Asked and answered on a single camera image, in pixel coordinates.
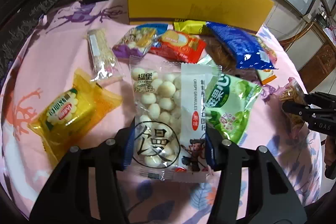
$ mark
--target green snack package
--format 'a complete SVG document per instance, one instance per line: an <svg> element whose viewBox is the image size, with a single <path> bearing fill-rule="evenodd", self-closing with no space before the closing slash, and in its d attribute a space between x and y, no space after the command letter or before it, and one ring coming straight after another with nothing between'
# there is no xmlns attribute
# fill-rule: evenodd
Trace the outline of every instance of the green snack package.
<svg viewBox="0 0 336 224"><path fill-rule="evenodd" d="M249 81L221 74L206 90L206 119L224 138L238 143L261 87Z"/></svg>

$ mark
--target white round snack ball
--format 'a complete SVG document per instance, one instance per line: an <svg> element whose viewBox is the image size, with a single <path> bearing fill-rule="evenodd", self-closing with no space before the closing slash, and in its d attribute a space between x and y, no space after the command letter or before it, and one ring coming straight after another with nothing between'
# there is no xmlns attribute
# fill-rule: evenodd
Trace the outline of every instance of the white round snack ball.
<svg viewBox="0 0 336 224"><path fill-rule="evenodd" d="M180 151L180 146L179 146L177 139L173 138L169 144L170 144L170 147L173 149L174 153L177 155Z"/></svg>
<svg viewBox="0 0 336 224"><path fill-rule="evenodd" d="M162 160L159 156L147 156L144 159L145 165L149 167L158 167L161 163Z"/></svg>
<svg viewBox="0 0 336 224"><path fill-rule="evenodd" d="M155 79L157 79L159 77L159 74L156 71L154 71L154 70L149 70L149 71L147 71L147 73L151 73L152 74L152 80L155 80Z"/></svg>
<svg viewBox="0 0 336 224"><path fill-rule="evenodd" d="M159 86L163 83L161 79L154 79L152 82L152 87L154 88L155 92L158 90Z"/></svg>
<svg viewBox="0 0 336 224"><path fill-rule="evenodd" d="M158 104L151 104L148 110L149 110L149 116L152 119L157 119L160 116L160 106Z"/></svg>
<svg viewBox="0 0 336 224"><path fill-rule="evenodd" d="M172 97L176 91L176 88L172 82L165 81L157 89L159 95L162 97Z"/></svg>
<svg viewBox="0 0 336 224"><path fill-rule="evenodd" d="M143 125L151 128L152 127L152 120L147 115L140 116L140 122L144 122Z"/></svg>
<svg viewBox="0 0 336 224"><path fill-rule="evenodd" d="M174 103L170 98L162 98L159 101L159 106L165 110L172 110L174 108Z"/></svg>
<svg viewBox="0 0 336 224"><path fill-rule="evenodd" d="M146 71L143 69L143 68L139 68L139 67L136 67L134 69L132 69L132 72L131 72L131 75L132 75L132 78L133 80L138 80L138 77L140 74L143 74L145 73Z"/></svg>
<svg viewBox="0 0 336 224"><path fill-rule="evenodd" d="M169 161L163 162L164 166L169 166L171 168L175 168L176 167L176 164L177 164L177 157L176 157L176 155L170 155L170 156L165 157L165 158L167 160L169 160Z"/></svg>
<svg viewBox="0 0 336 224"><path fill-rule="evenodd" d="M174 85L176 89L180 90L181 89L181 76L178 76L174 79Z"/></svg>
<svg viewBox="0 0 336 224"><path fill-rule="evenodd" d="M135 48L136 46L137 46L137 44L134 41L127 44L127 47L129 47L129 48Z"/></svg>
<svg viewBox="0 0 336 224"><path fill-rule="evenodd" d="M157 127L156 127L157 130L165 130L166 133L164 134L163 138L165 139L169 139L172 135L173 135L173 132L172 130L170 129L169 126L166 126L165 124L162 124L160 123Z"/></svg>
<svg viewBox="0 0 336 224"><path fill-rule="evenodd" d="M168 124L169 120L170 120L170 114L166 111L161 112L161 114L159 116L159 121Z"/></svg>
<svg viewBox="0 0 336 224"><path fill-rule="evenodd" d="M173 116L170 116L169 125L174 130L176 135L180 134L180 132L181 132L181 122L180 122L180 120L174 118Z"/></svg>
<svg viewBox="0 0 336 224"><path fill-rule="evenodd" d="M153 155L152 144L147 139L145 139L143 143L142 141L143 141L143 138L138 138L137 145L136 145L136 151L139 152L142 150L142 153L140 153L140 155L145 155L145 156Z"/></svg>
<svg viewBox="0 0 336 224"><path fill-rule="evenodd" d="M152 92L145 92L141 95L141 102L145 105L150 105L156 102L156 96Z"/></svg>
<svg viewBox="0 0 336 224"><path fill-rule="evenodd" d="M163 76L164 81L169 81L169 82L174 82L176 75L172 74L172 73L168 73L166 75Z"/></svg>
<svg viewBox="0 0 336 224"><path fill-rule="evenodd" d="M178 119L179 117L181 117L181 108L178 107L178 106L175 107L175 108L172 110L171 115L172 115L174 118L176 118L176 119Z"/></svg>
<svg viewBox="0 0 336 224"><path fill-rule="evenodd" d="M169 143L163 148L162 152L160 153L160 155L165 158L172 154L174 154L174 150Z"/></svg>
<svg viewBox="0 0 336 224"><path fill-rule="evenodd" d="M173 99L176 105L178 106L181 105L181 91L180 90L175 91L173 95Z"/></svg>
<svg viewBox="0 0 336 224"><path fill-rule="evenodd" d="M142 34L138 33L136 36L135 36L135 40L140 40L142 38Z"/></svg>

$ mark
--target cartoon character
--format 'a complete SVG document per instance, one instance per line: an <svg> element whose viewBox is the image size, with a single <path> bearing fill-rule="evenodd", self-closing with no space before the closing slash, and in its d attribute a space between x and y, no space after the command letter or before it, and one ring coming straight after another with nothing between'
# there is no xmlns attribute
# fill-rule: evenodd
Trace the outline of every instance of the cartoon character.
<svg viewBox="0 0 336 224"><path fill-rule="evenodd" d="M204 157L204 146L205 139L194 139L190 140L189 148L187 149L184 145L181 147L190 154L190 157L183 156L182 163L187 166L191 166L193 172L199 172L200 168L198 164L201 164L198 161L198 157L205 159Z"/></svg>

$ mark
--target red snack package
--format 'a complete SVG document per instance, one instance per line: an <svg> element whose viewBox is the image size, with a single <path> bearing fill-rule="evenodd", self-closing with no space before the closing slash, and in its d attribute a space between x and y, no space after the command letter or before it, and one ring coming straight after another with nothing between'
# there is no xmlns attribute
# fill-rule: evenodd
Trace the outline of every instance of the red snack package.
<svg viewBox="0 0 336 224"><path fill-rule="evenodd" d="M149 52L179 62L197 63L205 46L203 40L193 35L167 30Z"/></svg>

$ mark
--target snack package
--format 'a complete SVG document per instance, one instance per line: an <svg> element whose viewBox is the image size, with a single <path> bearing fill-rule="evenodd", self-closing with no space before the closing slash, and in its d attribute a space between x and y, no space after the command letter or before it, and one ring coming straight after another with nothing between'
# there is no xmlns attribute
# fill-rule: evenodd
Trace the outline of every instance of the snack package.
<svg viewBox="0 0 336 224"><path fill-rule="evenodd" d="M274 70L272 69L264 69L264 70L257 70L260 83L262 85L266 85L269 82L273 81L277 76L274 74Z"/></svg>
<svg viewBox="0 0 336 224"><path fill-rule="evenodd" d="M261 87L240 78L221 74L206 91L207 122L225 138L238 143Z"/></svg>
<svg viewBox="0 0 336 224"><path fill-rule="evenodd" d="M212 32L205 26L206 21L185 20L175 21L174 30L187 34L212 35Z"/></svg>
<svg viewBox="0 0 336 224"><path fill-rule="evenodd" d="M168 29L168 24L165 23L146 23L139 25L137 28L155 28L157 35L162 35Z"/></svg>
<svg viewBox="0 0 336 224"><path fill-rule="evenodd" d="M157 37L156 28L135 27L130 29L112 48L118 58L129 58L131 55L144 56Z"/></svg>
<svg viewBox="0 0 336 224"><path fill-rule="evenodd" d="M268 55L257 39L247 32L224 24L207 22L220 43L228 48L236 61L237 69L274 69Z"/></svg>
<svg viewBox="0 0 336 224"><path fill-rule="evenodd" d="M253 35L253 34L251 34L251 35L252 35L252 37L255 37L258 40L260 46L267 53L267 55L268 55L269 59L271 60L272 64L275 65L277 60L278 60L278 57L277 57L277 54L275 53L275 51L273 49L271 49L269 46L267 46L265 44L265 42L260 37L258 37L256 35Z"/></svg>
<svg viewBox="0 0 336 224"><path fill-rule="evenodd" d="M293 77L288 78L288 84L279 88L274 95L281 103L285 101L294 101L295 103L307 105L305 102L305 94L300 87L299 83ZM299 116L292 113L284 112L288 117L290 132L292 137L298 135L299 131L305 124L305 121Z"/></svg>
<svg viewBox="0 0 336 224"><path fill-rule="evenodd" d="M95 73L95 77L91 81L97 81L100 85L108 85L121 80L124 73L116 56L106 44L104 29L88 31L87 40L90 45L93 72Z"/></svg>
<svg viewBox="0 0 336 224"><path fill-rule="evenodd" d="M217 65L222 66L222 71L225 74L234 75L244 80L259 83L258 76L255 69L237 69L235 59L228 53L228 51L216 39L208 41L207 52L210 57L205 57L205 61L210 62L212 59Z"/></svg>
<svg viewBox="0 0 336 224"><path fill-rule="evenodd" d="M141 175L176 180L176 173L201 172L192 180L204 181L205 90L218 66L153 63L130 58L136 104L133 159Z"/></svg>
<svg viewBox="0 0 336 224"><path fill-rule="evenodd" d="M121 96L91 82L88 74L77 69L72 88L60 94L28 128L42 138L55 166L77 140L121 102Z"/></svg>
<svg viewBox="0 0 336 224"><path fill-rule="evenodd" d="M167 30L153 43L150 53L174 61L197 63L205 46L205 42L195 36Z"/></svg>

